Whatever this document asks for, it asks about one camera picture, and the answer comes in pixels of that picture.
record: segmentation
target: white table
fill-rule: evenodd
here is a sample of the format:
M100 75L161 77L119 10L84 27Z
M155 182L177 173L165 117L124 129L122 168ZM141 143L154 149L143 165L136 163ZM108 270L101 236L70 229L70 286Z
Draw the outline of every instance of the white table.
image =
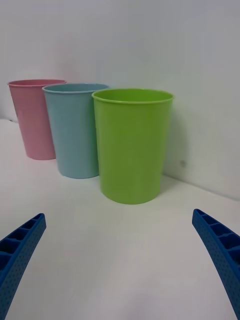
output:
M154 200L115 203L98 177L27 158L0 120L0 239L41 212L47 224L6 320L236 320L194 208L240 234L239 202L163 177Z

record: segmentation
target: pink cup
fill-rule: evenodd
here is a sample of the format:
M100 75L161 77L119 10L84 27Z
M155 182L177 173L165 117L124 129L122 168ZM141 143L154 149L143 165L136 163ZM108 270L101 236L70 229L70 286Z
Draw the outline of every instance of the pink cup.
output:
M66 81L54 79L19 80L8 83L26 155L32 159L56 158L42 88L64 83Z

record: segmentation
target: white wall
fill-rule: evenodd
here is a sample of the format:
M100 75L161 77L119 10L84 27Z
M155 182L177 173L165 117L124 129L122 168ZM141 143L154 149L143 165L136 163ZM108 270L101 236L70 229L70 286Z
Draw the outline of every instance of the white wall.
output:
M165 173L240 199L238 0L1 0L6 83L64 78L176 95Z

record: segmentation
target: cup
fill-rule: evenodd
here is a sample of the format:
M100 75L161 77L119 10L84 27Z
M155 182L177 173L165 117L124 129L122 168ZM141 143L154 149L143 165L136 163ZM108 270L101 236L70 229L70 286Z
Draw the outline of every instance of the cup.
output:
M94 99L100 188L109 199L141 204L160 192L174 96L150 89L106 89Z
M92 93L97 83L66 83L43 88L59 172L69 178L98 176Z
M64 80L30 79L9 82L26 155L35 160L55 159L49 116L42 88Z

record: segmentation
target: light blue cup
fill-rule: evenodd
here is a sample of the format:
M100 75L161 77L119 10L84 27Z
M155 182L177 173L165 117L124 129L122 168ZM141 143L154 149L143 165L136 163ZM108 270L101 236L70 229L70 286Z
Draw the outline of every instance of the light blue cup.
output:
M98 176L92 93L108 88L97 83L65 83L43 88L59 172L84 179Z

